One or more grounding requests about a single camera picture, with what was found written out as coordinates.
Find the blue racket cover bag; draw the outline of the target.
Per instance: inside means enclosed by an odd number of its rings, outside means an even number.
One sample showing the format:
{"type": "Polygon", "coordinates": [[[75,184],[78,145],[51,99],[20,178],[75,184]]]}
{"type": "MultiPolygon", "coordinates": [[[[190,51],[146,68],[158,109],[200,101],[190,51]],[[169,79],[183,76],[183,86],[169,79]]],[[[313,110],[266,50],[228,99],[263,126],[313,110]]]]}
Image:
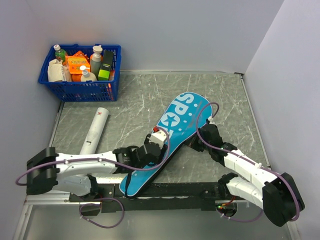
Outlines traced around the blue racket cover bag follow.
{"type": "MultiPolygon", "coordinates": [[[[128,173],[119,185],[124,196],[136,198],[160,174],[181,146],[197,134],[196,129],[207,124],[207,119],[212,115],[213,107],[198,93],[184,92],[175,97],[155,125],[167,137],[162,161],[155,166],[145,166],[128,173]]],[[[151,133],[146,136],[144,144],[151,143],[151,133]]]]}

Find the white shuttlecock tube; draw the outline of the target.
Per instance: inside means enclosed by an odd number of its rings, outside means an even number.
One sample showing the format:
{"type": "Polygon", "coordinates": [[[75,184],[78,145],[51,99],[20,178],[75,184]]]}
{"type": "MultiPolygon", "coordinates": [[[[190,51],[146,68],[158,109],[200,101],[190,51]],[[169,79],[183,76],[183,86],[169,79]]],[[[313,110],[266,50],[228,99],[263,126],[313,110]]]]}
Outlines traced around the white shuttlecock tube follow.
{"type": "Polygon", "coordinates": [[[106,108],[99,107],[97,109],[80,150],[80,155],[95,154],[109,113],[110,112],[106,108]]]}

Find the blue plastic basket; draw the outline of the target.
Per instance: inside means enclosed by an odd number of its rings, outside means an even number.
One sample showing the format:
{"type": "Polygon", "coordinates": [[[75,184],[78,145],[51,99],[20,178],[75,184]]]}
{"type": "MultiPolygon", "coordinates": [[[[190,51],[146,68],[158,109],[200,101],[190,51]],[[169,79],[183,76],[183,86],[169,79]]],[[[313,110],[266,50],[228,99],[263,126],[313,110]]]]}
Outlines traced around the blue plastic basket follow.
{"type": "Polygon", "coordinates": [[[114,102],[118,98],[120,85],[120,67],[122,48],[118,44],[103,44],[103,50],[113,52],[111,69],[115,71],[112,81],[94,82],[50,82],[48,66],[56,58],[54,47],[51,46],[42,64],[38,83],[46,86],[62,102],[114,102]]]}

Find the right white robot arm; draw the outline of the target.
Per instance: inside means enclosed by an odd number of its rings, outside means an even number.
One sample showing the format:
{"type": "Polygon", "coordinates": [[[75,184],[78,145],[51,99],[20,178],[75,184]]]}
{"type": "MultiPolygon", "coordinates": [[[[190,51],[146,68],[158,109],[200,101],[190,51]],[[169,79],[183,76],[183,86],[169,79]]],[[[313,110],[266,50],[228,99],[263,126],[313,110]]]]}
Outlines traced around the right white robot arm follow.
{"type": "Polygon", "coordinates": [[[290,174],[279,174],[248,158],[236,146],[224,142],[214,124],[205,124],[196,133],[197,145],[233,171],[219,181],[218,193],[223,199],[236,196],[255,204],[278,227],[299,218],[305,204],[290,174]]]}

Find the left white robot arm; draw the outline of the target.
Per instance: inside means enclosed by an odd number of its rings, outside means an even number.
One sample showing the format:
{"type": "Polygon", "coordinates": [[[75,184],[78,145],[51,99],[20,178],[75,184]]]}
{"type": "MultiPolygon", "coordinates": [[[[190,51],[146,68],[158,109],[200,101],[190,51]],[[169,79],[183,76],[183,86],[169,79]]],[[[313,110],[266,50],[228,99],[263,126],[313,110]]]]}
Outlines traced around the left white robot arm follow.
{"type": "Polygon", "coordinates": [[[93,201],[99,195],[93,174],[128,174],[151,169],[163,161],[167,149],[165,143],[148,142],[100,154],[71,155],[47,147],[27,161],[26,193],[41,195],[55,189],[93,201]]]}

